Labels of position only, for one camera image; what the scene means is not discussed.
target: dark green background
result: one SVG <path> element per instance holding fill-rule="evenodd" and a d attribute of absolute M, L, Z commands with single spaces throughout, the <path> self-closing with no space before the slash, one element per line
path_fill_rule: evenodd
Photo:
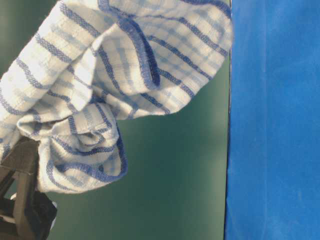
<path fill-rule="evenodd" d="M 55 2 L 0 0 L 1 76 Z M 83 194 L 49 193 L 58 215 L 48 239 L 222 240 L 228 94 L 229 60 L 179 113 L 120 121 L 128 174 Z"/>

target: blue panel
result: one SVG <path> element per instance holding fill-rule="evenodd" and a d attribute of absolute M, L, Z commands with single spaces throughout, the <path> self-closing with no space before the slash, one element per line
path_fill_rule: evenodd
<path fill-rule="evenodd" d="M 233 0 L 226 240 L 320 239 L 320 4 Z"/>

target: black clamp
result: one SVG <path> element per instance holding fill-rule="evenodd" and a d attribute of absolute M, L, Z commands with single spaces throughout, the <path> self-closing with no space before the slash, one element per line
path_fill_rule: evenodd
<path fill-rule="evenodd" d="M 0 240 L 45 240 L 57 209 L 46 194 L 36 191 L 38 145 L 22 137 L 0 165 Z M 5 198 L 16 180 L 16 198 Z"/>

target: blue stripe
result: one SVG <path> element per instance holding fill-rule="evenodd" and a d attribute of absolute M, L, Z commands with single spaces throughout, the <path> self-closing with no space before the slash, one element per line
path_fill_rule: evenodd
<path fill-rule="evenodd" d="M 150 18 L 159 18 L 159 19 L 165 19 L 165 20 L 172 20 L 172 21 L 178 21 L 179 23 L 185 25 L 188 29 L 191 30 L 191 32 L 194 33 L 202 42 L 204 42 L 207 46 L 221 54 L 223 57 L 226 57 L 228 55 L 228 52 L 220 47 L 218 44 L 214 43 L 207 35 L 203 34 L 195 25 L 191 24 L 188 22 L 184 17 L 165 17 L 162 15 L 148 15 L 145 17 L 150 17 Z"/>
<path fill-rule="evenodd" d="M 39 113 L 33 108 L 29 109 L 27 111 L 27 113 L 32 114 L 33 120 L 35 121 L 35 124 L 33 127 L 33 132 L 31 133 L 31 136 L 38 136 L 39 132 L 42 128 L 42 125 L 43 125 L 41 122 L 41 117 L 40 117 Z"/>
<path fill-rule="evenodd" d="M 13 115 L 25 115 L 26 111 L 20 111 L 17 109 L 14 109 L 12 106 L 10 106 L 10 104 L 5 100 L 3 94 L 2 94 L 2 88 L 0 87 L 0 103 L 3 106 L 3 108 L 10 114 Z"/>
<path fill-rule="evenodd" d="M 63 2 L 60 2 L 60 11 L 67 16 L 69 19 L 74 21 L 76 24 L 81 26 L 83 29 L 85 29 L 89 34 L 91 34 L 93 37 L 97 38 L 100 35 L 100 32 L 98 32 L 90 23 L 88 23 L 86 20 L 84 20 L 81 16 L 76 14 L 74 11 L 69 9 L 66 4 Z"/>
<path fill-rule="evenodd" d="M 3 154 L 2 154 L 2 160 L 3 159 L 5 159 L 7 156 L 8 156 L 8 154 L 10 153 L 10 151 L 11 151 L 11 148 L 10 148 L 10 144 L 4 144 L 3 145 Z"/>
<path fill-rule="evenodd" d="M 92 128 L 92 126 L 93 126 L 93 118 L 92 118 L 91 113 L 88 111 L 88 108 L 85 107 L 85 108 L 82 110 L 82 112 L 83 112 L 83 114 L 84 114 L 84 117 L 85 117 L 87 126 L 89 126 L 89 128 Z"/>
<path fill-rule="evenodd" d="M 180 0 L 180 1 L 185 2 L 187 4 L 192 4 L 192 5 L 205 5 L 205 4 L 214 5 L 221 12 L 223 12 L 229 19 L 231 19 L 231 9 L 226 3 L 222 1 L 219 1 L 219 0 Z"/>
<path fill-rule="evenodd" d="M 99 87 L 101 89 L 107 89 L 107 87 L 105 85 L 105 82 L 100 79 L 99 75 L 97 74 L 97 71 L 94 72 L 94 78 L 96 80 L 95 82 L 99 85 Z M 105 91 L 105 90 L 102 91 L 102 96 L 105 97 L 108 94 L 109 93 L 107 91 Z M 129 113 L 129 115 L 127 117 L 128 119 L 132 119 L 134 117 L 135 113 L 138 111 L 139 106 L 138 106 L 138 104 L 136 102 L 132 101 L 131 98 L 129 98 L 126 94 L 122 93 L 121 96 L 122 96 L 122 100 L 132 107 L 132 110 L 131 110 L 131 112 Z"/>
<path fill-rule="evenodd" d="M 113 44 L 116 46 L 116 51 L 119 54 L 119 57 L 121 59 L 125 79 L 129 83 L 133 92 L 137 92 L 136 86 L 135 86 L 134 81 L 132 80 L 132 77 L 131 77 L 131 71 L 132 71 L 131 67 L 133 64 L 129 63 L 128 58 L 126 56 L 125 48 L 124 48 L 124 46 L 122 46 L 121 41 L 118 40 L 118 37 L 117 37 L 117 39 L 112 38 L 112 40 L 113 40 Z"/>
<path fill-rule="evenodd" d="M 220 9 L 229 19 L 231 18 L 231 11 L 228 5 L 221 1 L 216 0 L 181 0 L 185 1 L 186 3 L 193 4 L 193 5 L 204 5 L 204 4 L 212 4 L 216 6 L 218 9 Z M 165 17 L 163 15 L 146 15 L 146 16 L 138 16 L 134 14 L 128 14 L 126 12 L 121 11 L 120 9 L 116 7 L 111 7 L 108 0 L 98 0 L 98 7 L 106 12 L 117 12 L 118 15 L 123 15 L 126 18 L 133 19 L 133 18 L 161 18 L 166 20 L 173 20 L 178 21 L 181 24 L 184 24 L 187 28 L 189 28 L 200 40 L 202 40 L 206 45 L 220 53 L 222 56 L 226 57 L 228 55 L 228 52 L 221 48 L 216 43 L 212 42 L 211 39 L 203 34 L 195 25 L 189 23 L 184 17 Z"/>
<path fill-rule="evenodd" d="M 43 148 L 45 147 L 49 147 L 50 148 L 50 152 L 56 156 L 58 155 L 56 153 L 56 151 L 53 149 L 53 147 L 49 146 L 49 144 L 46 144 L 46 145 L 43 145 L 42 146 Z M 46 164 L 46 167 L 45 167 L 45 172 L 46 172 L 46 175 L 48 177 L 48 179 L 56 186 L 58 187 L 59 189 L 63 189 L 63 190 L 66 190 L 66 191 L 71 191 L 71 192 L 76 192 L 75 190 L 73 189 L 70 189 L 60 183 L 58 183 L 55 178 L 54 178 L 54 160 L 52 157 L 50 157 L 49 161 L 47 162 Z"/>
<path fill-rule="evenodd" d="M 149 90 L 155 89 L 160 84 L 160 76 L 157 72 L 158 66 L 152 48 L 142 30 L 131 19 L 122 19 L 117 24 L 127 33 L 135 47 L 144 85 Z"/>
<path fill-rule="evenodd" d="M 66 96 L 66 95 L 60 95 L 60 94 L 57 94 L 55 92 L 53 92 L 52 90 L 49 90 L 47 92 L 48 95 L 52 96 L 52 97 L 56 97 L 56 98 L 60 98 L 62 99 L 63 101 L 69 103 L 70 102 L 70 97 Z"/>
<path fill-rule="evenodd" d="M 158 23 L 155 23 L 152 21 L 149 21 L 149 22 L 147 21 L 146 23 L 141 23 L 141 24 L 143 24 L 143 26 L 149 26 L 149 27 L 152 26 L 157 30 L 166 31 L 170 36 L 176 37 L 177 39 L 179 39 L 183 43 L 183 45 L 185 45 L 188 48 L 188 50 L 190 52 L 197 54 L 199 57 L 201 57 L 203 62 L 207 62 L 209 65 L 211 65 L 212 68 L 214 68 L 216 70 L 218 70 L 220 68 L 219 64 L 217 64 L 216 62 L 209 59 L 209 57 L 210 57 L 209 54 L 203 55 L 197 46 L 190 43 L 188 38 L 186 36 L 179 34 L 175 28 L 166 28 L 169 26 L 166 26 L 164 24 L 158 24 Z"/>
<path fill-rule="evenodd" d="M 109 122 L 109 120 L 107 119 L 107 116 L 105 115 L 104 111 L 102 110 L 102 108 L 99 106 L 98 103 L 94 104 L 96 106 L 96 108 L 98 109 L 103 121 L 106 123 L 108 128 L 112 128 L 112 124 Z"/>
<path fill-rule="evenodd" d="M 19 88 L 15 88 L 13 90 L 14 94 L 23 99 L 23 101 L 34 104 L 39 99 L 35 97 L 29 97 L 27 96 L 23 91 L 21 91 Z"/>
<path fill-rule="evenodd" d="M 61 29 L 60 27 L 58 27 L 55 24 L 52 24 L 50 26 L 51 31 L 54 32 L 55 34 L 57 34 L 58 36 L 60 36 L 62 39 L 64 39 L 66 42 L 72 44 L 74 47 L 76 47 L 78 50 L 80 51 L 84 51 L 87 47 L 80 42 L 78 39 L 76 39 L 74 36 L 72 36 L 71 34 L 65 32 L 63 29 Z"/>
<path fill-rule="evenodd" d="M 92 86 L 91 85 L 88 85 L 87 83 L 85 83 L 84 81 L 82 81 L 76 74 L 75 74 L 75 69 L 69 65 L 67 68 L 66 68 L 70 73 L 72 73 L 72 75 L 74 76 L 74 79 L 77 80 L 79 83 L 83 84 L 84 86 L 86 86 L 88 89 L 92 89 Z"/>
<path fill-rule="evenodd" d="M 159 103 L 153 96 L 150 96 L 147 93 L 141 93 L 140 95 L 144 97 L 146 100 L 148 100 L 150 103 L 155 105 L 157 108 L 160 108 L 161 110 L 163 110 L 165 114 L 170 114 L 170 110 L 165 106 L 163 106 L 161 103 Z"/>
<path fill-rule="evenodd" d="M 85 157 L 85 156 L 91 156 L 98 153 L 111 153 L 115 149 L 115 146 L 113 145 L 111 147 L 104 147 L 104 146 L 96 147 L 90 151 L 80 151 L 77 148 L 73 149 L 70 145 L 62 141 L 57 136 L 51 136 L 51 138 L 54 139 L 67 153 L 75 156 Z"/>
<path fill-rule="evenodd" d="M 91 99 L 88 104 L 94 104 L 94 103 L 105 104 L 106 101 L 102 97 L 99 97 L 96 94 L 92 94 Z"/>
<path fill-rule="evenodd" d="M 187 71 L 187 70 L 181 68 L 181 64 L 175 64 L 175 61 L 173 61 L 172 59 L 171 59 L 171 61 L 169 61 L 168 60 L 168 59 L 170 59 L 169 57 L 163 57 L 160 54 L 158 54 L 157 52 L 155 53 L 155 55 L 156 55 L 159 62 L 165 63 L 166 65 L 171 67 L 171 69 L 173 69 L 173 70 L 171 70 L 171 72 L 179 71 L 180 73 L 183 74 L 184 78 L 188 78 L 190 81 L 193 81 L 200 88 L 202 88 L 208 82 L 207 78 L 203 78 L 202 76 L 198 76 L 195 71 L 193 71 L 193 70 Z"/>
<path fill-rule="evenodd" d="M 26 79 L 33 87 L 37 89 L 44 89 L 44 90 L 51 88 L 52 84 L 42 85 L 40 82 L 38 82 L 36 78 L 33 76 L 33 74 L 31 73 L 27 64 L 25 64 L 19 57 L 17 57 L 15 61 L 17 65 L 23 70 Z"/>
<path fill-rule="evenodd" d="M 70 103 L 71 99 L 70 99 L 68 96 L 57 94 L 57 93 L 53 92 L 52 90 L 49 90 L 49 91 L 47 92 L 47 94 L 48 94 L 49 96 L 52 96 L 52 97 L 55 97 L 55 98 L 59 98 L 59 99 L 62 99 L 63 101 L 65 101 L 65 102 L 67 103 L 68 108 L 70 109 L 70 111 L 71 111 L 73 114 L 76 114 L 76 113 L 79 112 L 79 111 L 76 109 L 76 107 L 75 107 L 72 103 Z"/>
<path fill-rule="evenodd" d="M 43 48 L 48 50 L 52 55 L 56 56 L 58 59 L 60 59 L 62 62 L 65 62 L 67 64 L 72 62 L 72 59 L 68 57 L 66 54 L 64 54 L 60 49 L 58 49 L 56 46 L 42 38 L 39 33 L 35 34 L 35 40 L 38 44 L 40 44 Z"/>
<path fill-rule="evenodd" d="M 124 92 L 120 89 L 120 86 L 119 86 L 118 82 L 115 79 L 114 70 L 113 70 L 113 68 L 112 68 L 112 66 L 111 66 L 111 64 L 109 62 L 108 55 L 107 55 L 107 53 L 105 52 L 105 50 L 104 50 L 104 48 L 102 46 L 99 47 L 98 53 L 99 53 L 100 58 L 102 59 L 102 62 L 103 62 L 104 67 L 105 67 L 105 70 L 106 70 L 109 78 L 111 79 L 114 87 L 119 91 L 119 93 L 121 93 L 122 95 L 125 95 Z"/>
<path fill-rule="evenodd" d="M 68 117 L 68 122 L 69 122 L 69 127 L 70 127 L 70 132 L 72 134 L 77 134 L 77 127 L 76 127 L 76 123 L 75 123 L 75 119 L 73 116 L 69 116 Z"/>
<path fill-rule="evenodd" d="M 119 133 L 119 138 L 116 142 L 116 146 L 118 148 L 118 153 L 121 161 L 121 168 L 120 168 L 120 174 L 118 176 L 109 176 L 105 172 L 102 172 L 99 170 L 99 168 L 93 168 L 92 166 L 84 163 L 79 163 L 79 162 L 71 162 L 71 163 L 64 163 L 57 165 L 56 168 L 61 172 L 64 173 L 67 170 L 72 170 L 76 169 L 79 170 L 86 175 L 95 178 L 101 182 L 104 183 L 110 183 L 114 182 L 120 178 L 122 178 L 128 171 L 128 161 L 127 157 L 125 155 L 125 149 L 124 145 L 122 142 L 122 138 Z"/>
<path fill-rule="evenodd" d="M 103 62 L 103 64 L 104 64 L 104 66 L 105 66 L 106 72 L 107 72 L 109 78 L 111 79 L 114 87 L 115 87 L 122 95 L 125 95 L 125 94 L 122 92 L 122 90 L 120 89 L 119 84 L 118 84 L 118 82 L 116 81 L 116 79 L 115 79 L 115 77 L 114 77 L 114 71 L 113 71 L 112 66 L 111 66 L 111 64 L 110 64 L 110 62 L 109 62 L 107 53 L 104 51 L 104 49 L 103 49 L 102 46 L 99 47 L 98 52 L 99 52 L 99 55 L 100 55 L 100 57 L 101 57 L 101 59 L 102 59 L 102 62 Z M 141 95 L 142 95 L 145 99 L 147 99 L 149 102 L 151 102 L 152 104 L 154 104 L 156 107 L 162 109 L 166 114 L 169 114 L 169 113 L 170 113 L 170 111 L 169 111 L 166 107 L 164 107 L 161 103 L 159 103 L 154 97 L 148 95 L 147 93 L 143 93 L 143 94 L 141 94 Z"/>
<path fill-rule="evenodd" d="M 82 91 L 78 90 L 75 88 L 75 86 L 69 82 L 69 81 L 64 81 L 61 78 L 57 78 L 56 81 L 54 82 L 55 84 L 59 84 L 67 89 L 71 89 L 74 93 L 79 95 L 82 99 L 87 99 L 88 96 L 86 96 Z"/>
<path fill-rule="evenodd" d="M 182 54 L 176 47 L 170 45 L 169 43 L 165 42 L 162 39 L 159 39 L 155 36 L 147 36 L 147 39 L 149 41 L 153 41 L 161 46 L 163 46 L 164 48 L 170 50 L 172 53 L 174 53 L 175 55 L 177 55 L 182 61 L 184 61 L 186 64 L 188 64 L 191 68 L 193 68 L 194 70 L 196 70 L 198 73 L 202 74 L 203 76 L 205 76 L 206 78 L 208 78 L 208 80 L 211 80 L 212 77 L 209 76 L 207 73 L 205 73 L 204 71 L 202 71 L 200 69 L 200 67 L 198 67 L 196 64 L 194 64 L 191 59 L 189 57 L 187 57 L 186 55 Z"/>
<path fill-rule="evenodd" d="M 164 71 L 162 69 L 158 69 L 159 73 L 161 76 L 165 77 L 166 79 L 170 80 L 171 82 L 173 82 L 174 84 L 180 86 L 180 88 L 185 91 L 190 98 L 193 98 L 195 96 L 195 94 L 192 92 L 192 90 L 186 86 L 181 80 L 175 78 L 174 76 L 172 76 L 169 72 Z"/>

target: blue striped cloth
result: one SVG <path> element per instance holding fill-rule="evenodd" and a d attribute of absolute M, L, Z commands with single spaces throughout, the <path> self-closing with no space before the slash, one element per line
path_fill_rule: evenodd
<path fill-rule="evenodd" d="M 120 179 L 117 120 L 167 115 L 211 80 L 232 45 L 217 0 L 61 0 L 0 81 L 0 153 L 40 141 L 41 192 Z"/>

